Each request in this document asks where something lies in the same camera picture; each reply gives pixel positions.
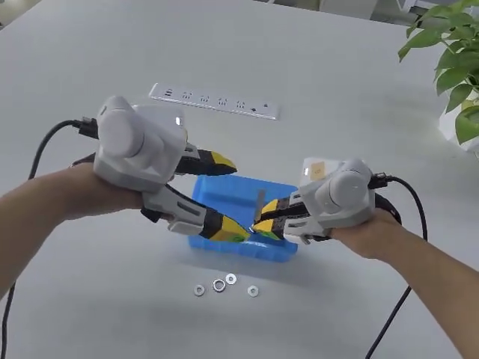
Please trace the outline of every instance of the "human hand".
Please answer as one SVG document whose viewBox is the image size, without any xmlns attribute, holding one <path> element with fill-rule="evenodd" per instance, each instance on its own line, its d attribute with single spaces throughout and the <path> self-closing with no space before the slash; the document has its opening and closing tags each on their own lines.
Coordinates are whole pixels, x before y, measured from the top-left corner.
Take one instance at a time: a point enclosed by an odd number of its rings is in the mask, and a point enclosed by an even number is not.
<svg viewBox="0 0 479 359">
<path fill-rule="evenodd" d="M 403 232 L 406 230 L 392 215 L 376 209 L 368 222 L 355 227 L 335 228 L 331 237 L 364 258 L 379 259 L 391 242 Z"/>
<path fill-rule="evenodd" d="M 140 192 L 107 183 L 94 173 L 91 163 L 81 163 L 54 175 L 62 176 L 68 183 L 70 198 L 65 219 L 142 207 L 143 200 Z"/>
</svg>

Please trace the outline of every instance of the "white pot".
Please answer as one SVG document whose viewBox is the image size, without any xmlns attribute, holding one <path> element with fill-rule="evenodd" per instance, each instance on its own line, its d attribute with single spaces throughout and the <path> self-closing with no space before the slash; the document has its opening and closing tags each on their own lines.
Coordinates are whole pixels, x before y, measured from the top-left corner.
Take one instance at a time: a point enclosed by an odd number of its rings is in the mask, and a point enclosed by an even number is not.
<svg viewBox="0 0 479 359">
<path fill-rule="evenodd" d="M 472 91 L 467 99 L 477 100 L 479 94 Z M 467 152 L 479 152 L 479 137 L 473 138 L 463 144 L 459 144 L 456 136 L 456 117 L 462 111 L 462 105 L 457 106 L 454 110 L 448 112 L 447 114 L 442 112 L 441 117 L 439 118 L 439 130 L 442 132 L 446 140 L 460 146 L 463 150 Z"/>
</svg>

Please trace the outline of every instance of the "green leaf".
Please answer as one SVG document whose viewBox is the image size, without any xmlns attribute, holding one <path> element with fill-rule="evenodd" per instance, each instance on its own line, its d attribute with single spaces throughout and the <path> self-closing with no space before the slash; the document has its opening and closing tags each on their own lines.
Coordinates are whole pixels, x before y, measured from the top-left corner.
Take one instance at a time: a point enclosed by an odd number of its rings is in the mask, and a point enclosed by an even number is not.
<svg viewBox="0 0 479 359">
<path fill-rule="evenodd" d="M 444 71 L 444 69 L 439 69 L 439 68 L 436 69 L 436 75 L 434 76 L 434 81 L 437 80 L 438 77 L 440 77 L 440 75 L 442 74 L 442 71 Z"/>
<path fill-rule="evenodd" d="M 457 66 L 458 59 L 456 52 L 463 47 L 464 45 L 460 41 L 450 44 L 449 47 L 442 53 L 436 69 L 450 69 Z"/>
<path fill-rule="evenodd" d="M 430 8 L 423 16 L 419 17 L 411 26 L 409 26 L 406 30 L 406 37 L 409 39 L 412 32 L 418 28 L 418 24 L 421 21 L 429 19 L 430 17 L 448 17 L 453 13 L 452 9 L 448 6 L 444 5 L 437 5 L 435 7 Z"/>
<path fill-rule="evenodd" d="M 459 40 L 459 39 L 464 39 L 464 40 L 470 40 L 473 39 L 475 35 L 475 30 L 471 28 L 470 26 L 457 26 L 452 32 L 449 37 L 447 37 L 448 40 Z"/>
<path fill-rule="evenodd" d="M 444 71 L 437 79 L 436 89 L 437 94 L 440 95 L 444 91 L 453 88 L 462 82 L 467 76 L 467 70 L 461 67 L 453 68 Z"/>
<path fill-rule="evenodd" d="M 399 56 L 399 62 L 401 62 L 404 59 L 404 56 L 407 55 L 411 48 L 410 47 L 403 47 L 401 50 L 397 52 L 397 55 Z"/>
<path fill-rule="evenodd" d="M 479 106 L 468 107 L 456 117 L 456 136 L 459 144 L 463 144 L 479 136 Z"/>
<path fill-rule="evenodd" d="M 452 4 L 450 8 L 453 12 L 460 13 L 467 7 L 478 6 L 478 5 L 479 5 L 479 0 L 461 0 Z"/>
<path fill-rule="evenodd" d="M 410 49 L 429 47 L 441 41 L 441 33 L 433 28 L 426 28 L 412 37 L 404 47 Z"/>
<path fill-rule="evenodd" d="M 446 17 L 451 15 L 452 13 L 453 12 L 450 7 L 444 6 L 444 5 L 436 5 L 430 8 L 428 11 L 426 11 L 424 15 L 421 16 L 417 22 L 423 21 L 425 19 L 429 19 L 430 17 L 436 17 L 436 16 Z"/>
<path fill-rule="evenodd" d="M 454 110 L 457 106 L 463 103 L 463 101 L 467 99 L 467 96 L 469 96 L 471 91 L 472 91 L 471 85 L 468 85 L 468 84 L 457 85 L 451 91 L 451 95 L 449 96 L 449 103 L 448 103 L 448 107 L 446 108 L 446 113 Z"/>
<path fill-rule="evenodd" d="M 407 29 L 406 29 L 406 39 L 409 39 L 409 36 L 411 36 L 412 32 L 418 28 L 418 23 L 415 22 L 414 24 L 412 24 L 411 26 L 409 26 Z"/>
<path fill-rule="evenodd" d="M 468 13 L 455 13 L 449 16 L 449 23 L 452 27 L 475 24 L 474 18 Z"/>
<path fill-rule="evenodd" d="M 479 68 L 479 53 L 461 51 L 456 55 L 457 66 L 467 70 L 476 70 Z"/>
</svg>

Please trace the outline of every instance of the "label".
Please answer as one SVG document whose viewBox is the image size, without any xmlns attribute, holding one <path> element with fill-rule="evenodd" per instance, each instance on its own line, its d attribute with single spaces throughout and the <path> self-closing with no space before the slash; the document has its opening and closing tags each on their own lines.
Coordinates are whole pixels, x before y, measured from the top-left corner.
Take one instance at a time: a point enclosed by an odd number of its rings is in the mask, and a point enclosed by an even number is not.
<svg viewBox="0 0 479 359">
<path fill-rule="evenodd" d="M 310 166 L 309 178 L 311 181 L 319 181 L 326 177 L 326 164 L 324 162 L 316 162 Z"/>
</svg>

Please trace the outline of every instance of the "power outlet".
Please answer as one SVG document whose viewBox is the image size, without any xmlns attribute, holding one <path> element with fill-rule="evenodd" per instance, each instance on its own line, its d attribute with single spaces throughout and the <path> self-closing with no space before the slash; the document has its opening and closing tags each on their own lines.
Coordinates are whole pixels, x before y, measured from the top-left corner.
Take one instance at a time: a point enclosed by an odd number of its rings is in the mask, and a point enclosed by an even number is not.
<svg viewBox="0 0 479 359">
<path fill-rule="evenodd" d="M 268 101 L 225 96 L 208 90 L 192 90 L 158 83 L 151 89 L 150 98 L 270 120 L 277 120 L 279 113 L 279 106 Z"/>
</svg>

